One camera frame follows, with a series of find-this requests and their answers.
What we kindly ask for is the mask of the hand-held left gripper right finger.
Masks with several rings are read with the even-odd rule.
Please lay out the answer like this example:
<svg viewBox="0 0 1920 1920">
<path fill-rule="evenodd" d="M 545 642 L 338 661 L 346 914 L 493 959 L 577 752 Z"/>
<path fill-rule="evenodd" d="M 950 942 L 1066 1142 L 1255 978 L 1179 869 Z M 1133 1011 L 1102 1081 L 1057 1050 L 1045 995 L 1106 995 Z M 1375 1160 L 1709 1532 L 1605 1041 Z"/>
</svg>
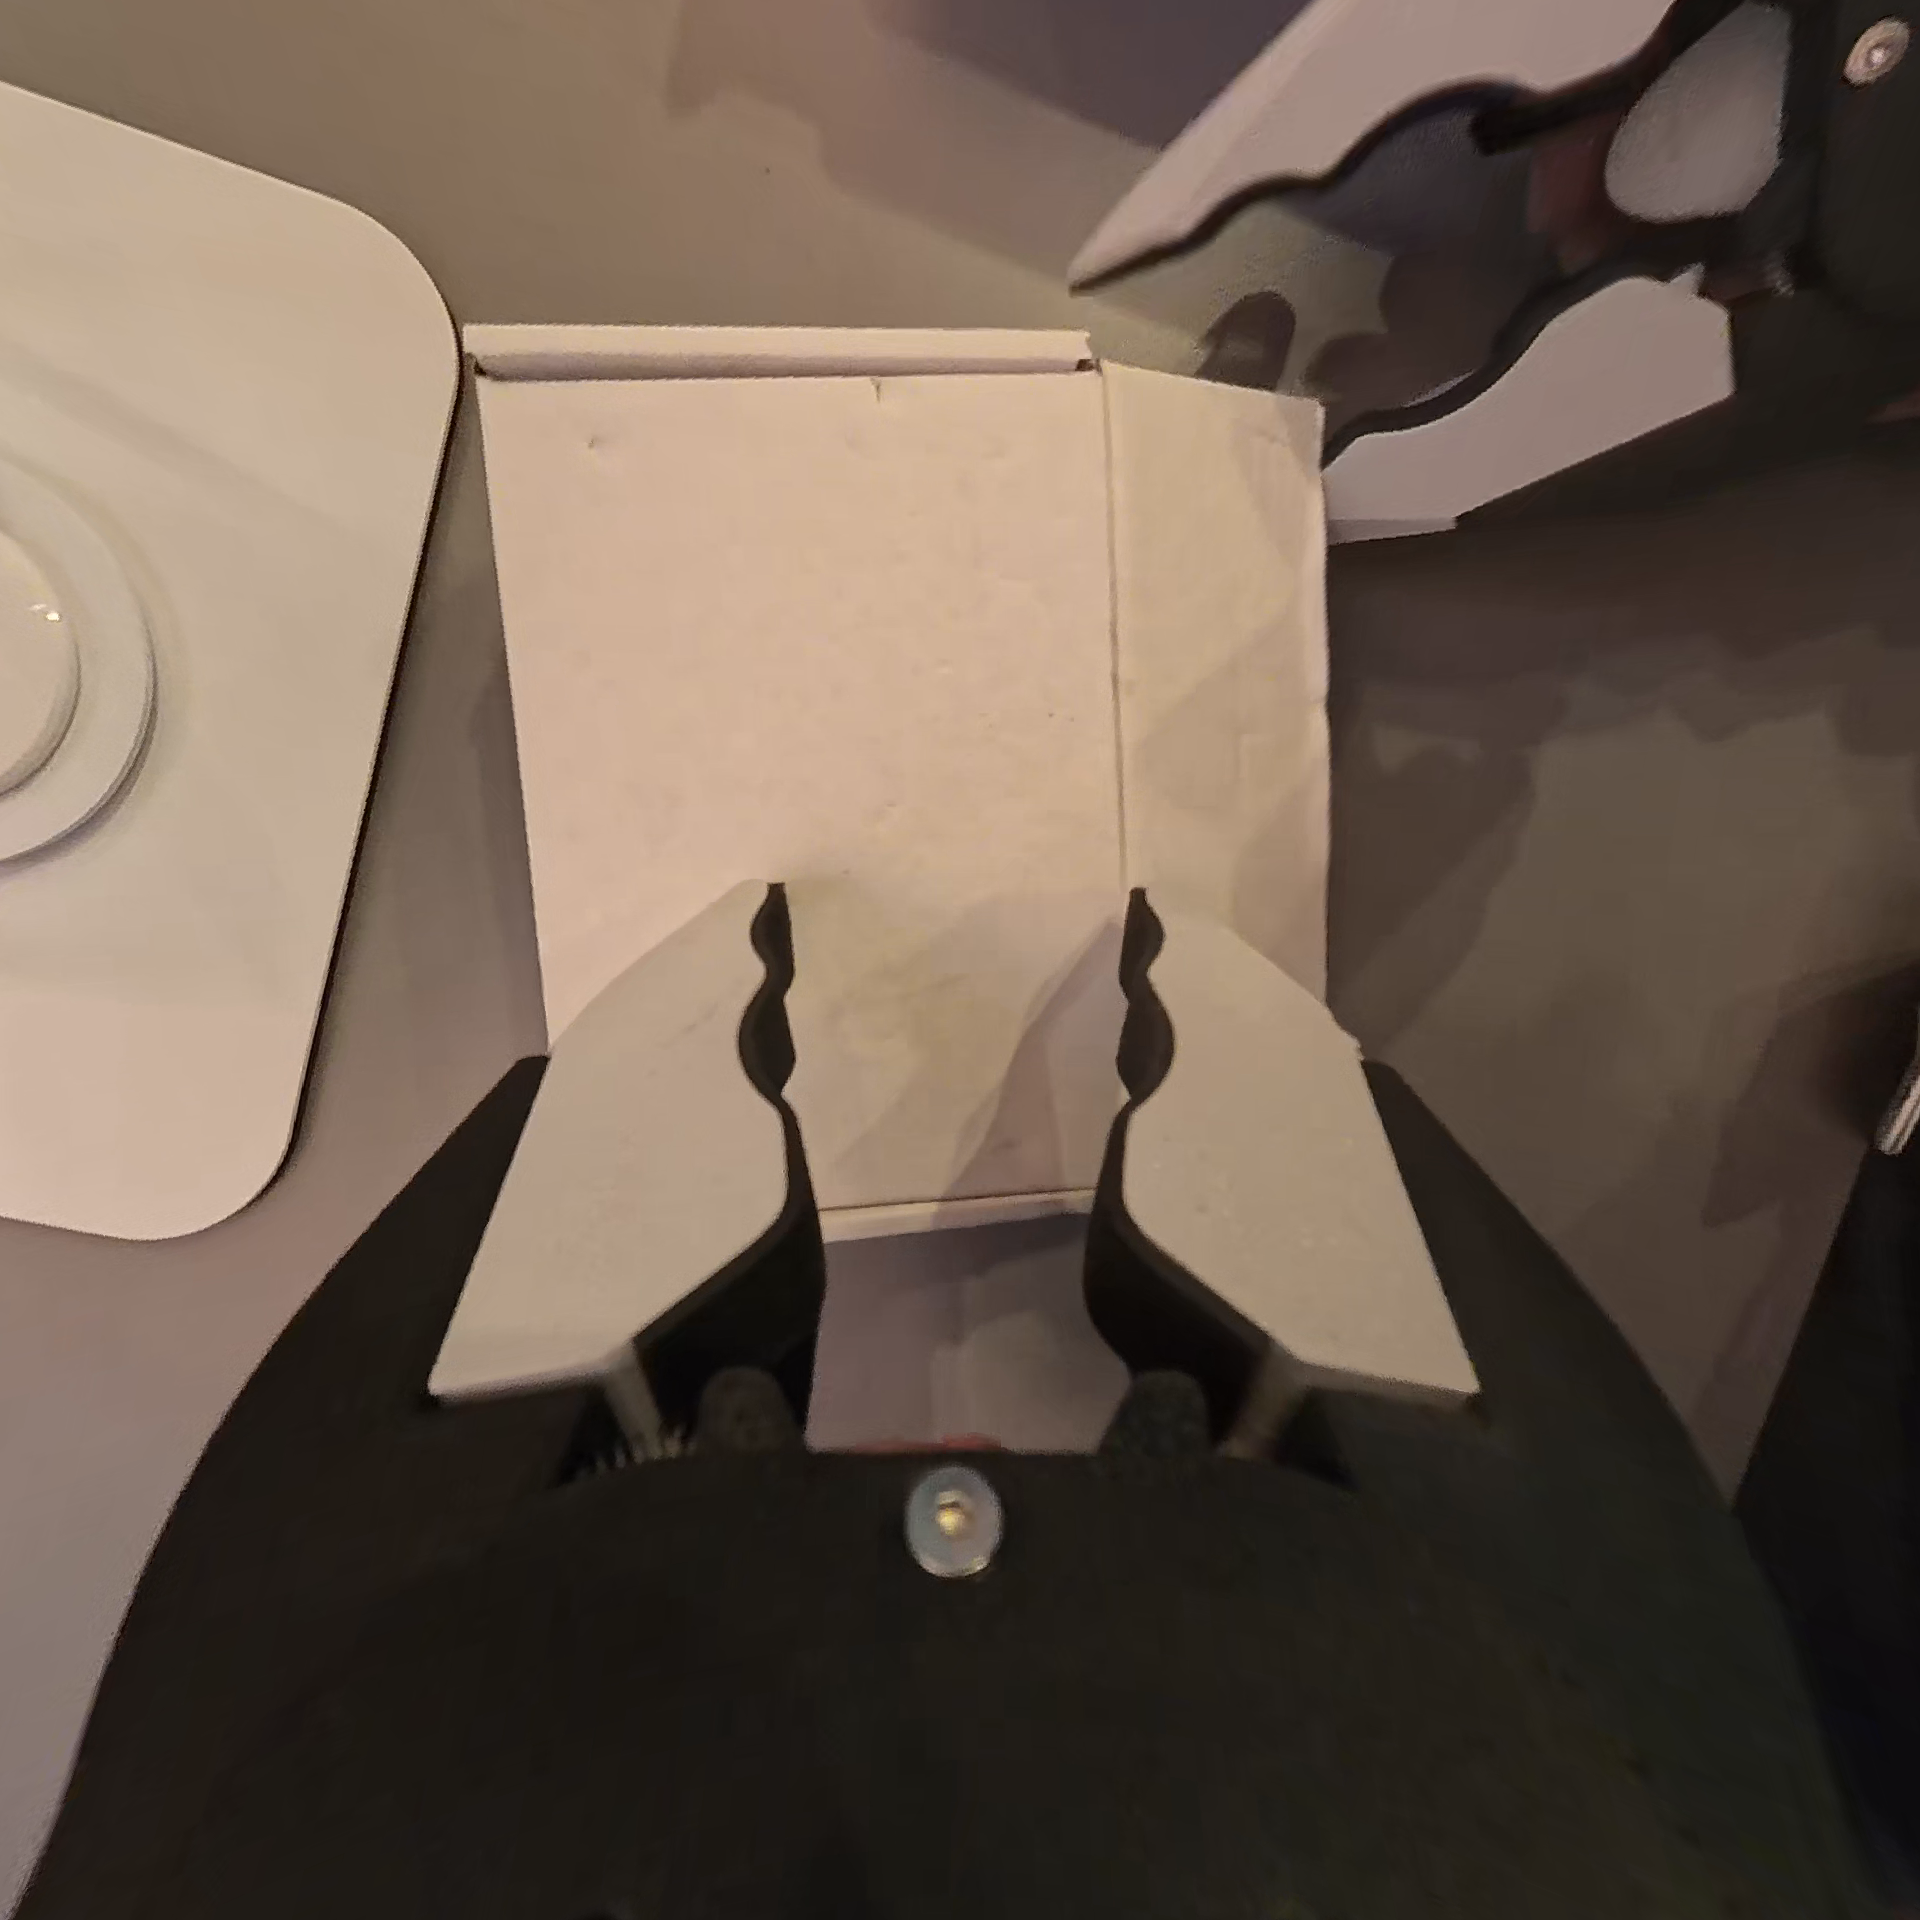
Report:
<svg viewBox="0 0 1920 1920">
<path fill-rule="evenodd" d="M 1119 1109 L 1082 1294 L 1127 1364 L 1119 1438 L 1273 1455 L 1324 1394 L 1462 1409 L 1456 1327 L 1359 1041 L 1224 923 L 1129 891 Z"/>
</svg>

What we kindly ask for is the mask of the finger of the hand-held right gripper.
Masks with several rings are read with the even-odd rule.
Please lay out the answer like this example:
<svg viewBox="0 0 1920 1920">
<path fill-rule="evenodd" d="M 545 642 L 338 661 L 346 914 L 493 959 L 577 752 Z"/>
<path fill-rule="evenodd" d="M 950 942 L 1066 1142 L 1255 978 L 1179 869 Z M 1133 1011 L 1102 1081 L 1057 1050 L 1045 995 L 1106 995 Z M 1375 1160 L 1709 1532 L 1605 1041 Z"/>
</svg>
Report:
<svg viewBox="0 0 1920 1920">
<path fill-rule="evenodd" d="M 1102 214 L 1078 289 L 1204 248 L 1421 120 L 1536 167 L 1574 263 L 1625 228 L 1738 217 L 1785 146 L 1785 3 L 1303 3 Z"/>
<path fill-rule="evenodd" d="M 1602 263 L 1530 299 L 1485 367 L 1327 438 L 1327 540 L 1444 533 L 1732 390 L 1732 310 L 1702 266 Z"/>
</svg>

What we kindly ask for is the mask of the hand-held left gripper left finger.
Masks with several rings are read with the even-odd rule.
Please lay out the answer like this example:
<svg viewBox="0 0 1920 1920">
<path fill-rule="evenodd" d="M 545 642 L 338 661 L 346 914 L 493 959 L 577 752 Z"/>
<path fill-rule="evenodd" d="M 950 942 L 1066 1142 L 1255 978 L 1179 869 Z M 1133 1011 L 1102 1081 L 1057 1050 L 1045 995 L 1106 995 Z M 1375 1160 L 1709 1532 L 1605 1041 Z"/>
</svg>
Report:
<svg viewBox="0 0 1920 1920">
<path fill-rule="evenodd" d="M 806 1448 L 825 1233 L 786 1017 L 782 882 L 726 891 L 553 1041 L 426 1377 L 586 1387 L 624 1453 Z"/>
</svg>

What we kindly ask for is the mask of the white cardboard box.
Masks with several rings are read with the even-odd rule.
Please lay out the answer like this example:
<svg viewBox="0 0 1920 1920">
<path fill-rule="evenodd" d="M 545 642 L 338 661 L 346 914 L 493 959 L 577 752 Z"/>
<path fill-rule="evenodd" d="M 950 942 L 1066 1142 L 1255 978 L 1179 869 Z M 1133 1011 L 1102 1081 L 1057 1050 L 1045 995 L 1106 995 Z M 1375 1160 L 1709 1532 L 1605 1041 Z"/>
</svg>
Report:
<svg viewBox="0 0 1920 1920">
<path fill-rule="evenodd" d="M 1129 891 L 1327 985 L 1324 413 L 1054 328 L 466 328 L 549 1040 L 786 888 L 830 1238 L 1086 1210 Z"/>
</svg>

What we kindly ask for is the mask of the white rounded mounting plate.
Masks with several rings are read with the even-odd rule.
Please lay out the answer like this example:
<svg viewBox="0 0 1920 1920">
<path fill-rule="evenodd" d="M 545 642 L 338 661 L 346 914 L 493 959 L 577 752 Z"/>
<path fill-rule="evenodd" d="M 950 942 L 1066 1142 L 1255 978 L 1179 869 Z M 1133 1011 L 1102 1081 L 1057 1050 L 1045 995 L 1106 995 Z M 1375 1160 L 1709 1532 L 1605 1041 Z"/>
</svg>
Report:
<svg viewBox="0 0 1920 1920">
<path fill-rule="evenodd" d="M 454 405 L 369 214 L 4 85 L 4 1219 L 283 1160 Z"/>
</svg>

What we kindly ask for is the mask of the person's black clothing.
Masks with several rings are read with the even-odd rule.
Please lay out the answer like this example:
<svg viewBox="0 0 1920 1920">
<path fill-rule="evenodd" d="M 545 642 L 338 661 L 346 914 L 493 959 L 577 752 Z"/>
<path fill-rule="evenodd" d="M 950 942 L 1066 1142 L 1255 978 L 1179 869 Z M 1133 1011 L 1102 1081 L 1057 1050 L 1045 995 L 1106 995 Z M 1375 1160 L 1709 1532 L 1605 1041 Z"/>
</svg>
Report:
<svg viewBox="0 0 1920 1920">
<path fill-rule="evenodd" d="M 1857 1800 L 1917 1826 L 1917 1152 L 1863 1160 L 1738 1514 Z"/>
</svg>

